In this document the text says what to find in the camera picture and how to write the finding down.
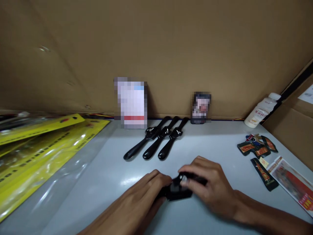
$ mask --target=white paper label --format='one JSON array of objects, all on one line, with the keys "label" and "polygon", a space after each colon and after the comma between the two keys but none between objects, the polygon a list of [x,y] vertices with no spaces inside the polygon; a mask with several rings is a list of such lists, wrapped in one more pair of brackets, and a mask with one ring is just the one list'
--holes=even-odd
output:
[{"label": "white paper label", "polygon": [[313,84],[305,92],[303,92],[298,99],[313,104]]}]

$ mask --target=bottle label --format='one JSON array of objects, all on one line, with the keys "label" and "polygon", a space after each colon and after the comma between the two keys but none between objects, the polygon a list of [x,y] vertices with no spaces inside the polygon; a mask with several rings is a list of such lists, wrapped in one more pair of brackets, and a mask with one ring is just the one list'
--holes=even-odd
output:
[{"label": "bottle label", "polygon": [[254,118],[253,118],[253,119],[256,119],[255,121],[260,122],[260,121],[262,121],[267,115],[268,115],[268,112],[266,112],[265,110],[263,110],[263,109],[256,109],[256,110],[254,111]]},{"label": "bottle label", "polygon": [[262,121],[266,116],[268,115],[268,112],[266,112],[263,109],[256,109],[253,113],[253,117],[249,120],[249,123],[253,126],[257,126],[260,121]]}]

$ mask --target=pixelated phone screen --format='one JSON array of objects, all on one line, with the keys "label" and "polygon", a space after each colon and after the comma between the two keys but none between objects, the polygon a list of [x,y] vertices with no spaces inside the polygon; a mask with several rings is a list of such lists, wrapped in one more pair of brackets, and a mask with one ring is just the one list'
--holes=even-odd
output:
[{"label": "pixelated phone screen", "polygon": [[195,94],[192,107],[192,121],[205,123],[208,117],[211,96],[209,94]]}]

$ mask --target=table surface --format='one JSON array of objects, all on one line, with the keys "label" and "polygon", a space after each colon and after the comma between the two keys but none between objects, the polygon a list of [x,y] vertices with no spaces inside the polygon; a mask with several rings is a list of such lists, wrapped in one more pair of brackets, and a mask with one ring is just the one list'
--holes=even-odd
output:
[{"label": "table surface", "polygon": [[[159,120],[152,120],[148,124],[156,126],[159,122]],[[38,234],[77,234],[146,173],[158,169],[174,178],[178,175],[178,169],[184,164],[191,163],[197,155],[220,163],[234,189],[238,189],[266,205],[313,223],[312,218],[282,187],[279,186],[269,192],[250,162],[255,155],[250,153],[248,156],[243,156],[237,149],[237,144],[245,141],[246,135],[250,133],[264,135],[276,145],[279,151],[279,153],[272,152],[265,158],[266,161],[272,163],[281,155],[304,177],[313,182],[313,172],[264,127],[259,125],[252,129],[240,121],[212,121],[203,125],[192,125],[188,122],[183,128],[183,132],[182,137],[175,141],[165,161],[160,161],[157,154],[167,143],[167,139],[161,143],[156,154],[150,160],[144,160],[142,154],[153,141],[148,142],[128,162],[123,159],[123,155],[144,138],[144,130],[114,129],[110,138],[104,145],[102,144],[101,150],[80,176],[48,225]],[[101,146],[100,138],[101,133],[95,137],[97,140],[92,141],[97,141],[98,146]],[[88,153],[88,148],[90,145],[83,148],[85,153]],[[227,223],[215,217],[194,195],[189,199],[166,201],[146,233],[258,234],[253,230]]]}]

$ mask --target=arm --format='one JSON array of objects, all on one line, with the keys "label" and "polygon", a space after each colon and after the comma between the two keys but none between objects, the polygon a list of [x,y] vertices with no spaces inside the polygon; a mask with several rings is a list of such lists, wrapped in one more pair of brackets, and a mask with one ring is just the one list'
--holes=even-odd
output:
[{"label": "arm", "polygon": [[183,171],[208,180],[205,186],[194,180],[182,181],[181,185],[192,190],[212,212],[224,219],[249,225],[263,234],[313,234],[312,224],[233,190],[218,163],[198,156],[178,172]]},{"label": "arm", "polygon": [[263,234],[312,234],[313,225],[296,216],[264,205],[235,190],[238,201],[237,217],[240,223],[249,225]]},{"label": "arm", "polygon": [[146,174],[78,235],[143,234],[166,199],[156,196],[171,182],[157,170]]}]

